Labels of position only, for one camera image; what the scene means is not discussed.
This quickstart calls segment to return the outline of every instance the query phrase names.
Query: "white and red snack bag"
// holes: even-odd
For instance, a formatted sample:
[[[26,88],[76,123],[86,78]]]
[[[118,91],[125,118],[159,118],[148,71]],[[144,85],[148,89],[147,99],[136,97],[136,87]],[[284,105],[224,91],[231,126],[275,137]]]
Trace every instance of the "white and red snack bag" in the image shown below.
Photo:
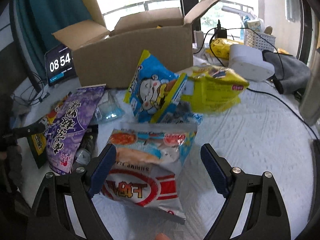
[[[195,124],[121,123],[108,143],[116,146],[116,163],[102,187],[109,198],[163,210],[186,219],[177,195],[176,176],[188,156]]]

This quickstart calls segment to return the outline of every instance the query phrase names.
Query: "purple snack bag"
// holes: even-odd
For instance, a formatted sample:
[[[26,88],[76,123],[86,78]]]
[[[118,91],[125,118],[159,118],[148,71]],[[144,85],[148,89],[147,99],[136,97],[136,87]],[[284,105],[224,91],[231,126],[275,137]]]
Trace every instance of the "purple snack bag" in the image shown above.
[[[60,175],[71,171],[73,159],[105,86],[79,88],[65,101],[46,135],[50,168]]]

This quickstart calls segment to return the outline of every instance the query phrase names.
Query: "white tablecloth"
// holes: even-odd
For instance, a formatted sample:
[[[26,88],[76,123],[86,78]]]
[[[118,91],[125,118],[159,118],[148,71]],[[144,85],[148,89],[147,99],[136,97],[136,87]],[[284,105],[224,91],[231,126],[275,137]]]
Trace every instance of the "white tablecloth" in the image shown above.
[[[68,81],[51,91],[51,96],[34,106],[29,114],[28,125],[49,112],[50,105],[80,84],[77,79]],[[268,84],[251,82],[250,88],[271,92],[297,110],[297,105],[280,96]],[[117,93],[122,101],[123,91]],[[246,90],[240,95],[241,104],[216,115],[205,116],[198,127],[195,143],[187,157],[177,182],[178,195],[187,217],[185,225],[163,219],[158,212],[140,207],[132,208],[95,195],[93,203],[106,228],[116,240],[153,239],[159,232],[175,240],[203,239],[209,231],[224,203],[217,194],[200,160],[200,147],[210,143],[216,152],[227,159],[231,166],[244,172],[262,174],[272,172],[287,209],[292,239],[305,227],[310,212],[313,192],[313,164],[310,149],[311,135],[304,124],[278,100]],[[130,106],[121,103],[127,112],[124,120],[133,120]],[[115,122],[99,126],[98,150],[105,146]],[[37,189],[45,173],[46,164],[38,170],[26,139],[20,139],[23,149],[22,194],[32,205]],[[240,219],[233,236],[241,233],[251,201],[247,194]],[[72,221],[76,220],[70,210]],[[79,225],[74,225],[79,232]]]

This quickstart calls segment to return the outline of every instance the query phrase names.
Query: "blue gripper pad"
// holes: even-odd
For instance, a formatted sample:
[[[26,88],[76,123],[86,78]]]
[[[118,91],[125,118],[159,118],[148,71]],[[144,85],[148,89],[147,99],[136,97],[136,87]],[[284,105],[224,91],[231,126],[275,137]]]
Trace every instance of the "blue gripper pad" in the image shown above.
[[[93,158],[87,165],[87,174],[85,183],[89,186],[87,194],[93,198],[95,194],[101,191],[110,169],[116,162],[116,147],[113,144],[107,144],[100,155]]]
[[[201,147],[200,156],[217,192],[224,198],[228,198],[231,186],[231,166],[225,158],[219,157],[208,143]]]

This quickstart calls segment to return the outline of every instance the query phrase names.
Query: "digital clock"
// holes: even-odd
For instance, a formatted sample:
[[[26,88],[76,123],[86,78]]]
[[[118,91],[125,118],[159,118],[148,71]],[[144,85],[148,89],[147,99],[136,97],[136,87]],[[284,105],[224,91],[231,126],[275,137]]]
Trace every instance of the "digital clock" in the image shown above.
[[[49,50],[44,57],[49,86],[61,83],[66,79],[76,77],[76,71],[72,62],[71,49],[64,44],[60,44]]]

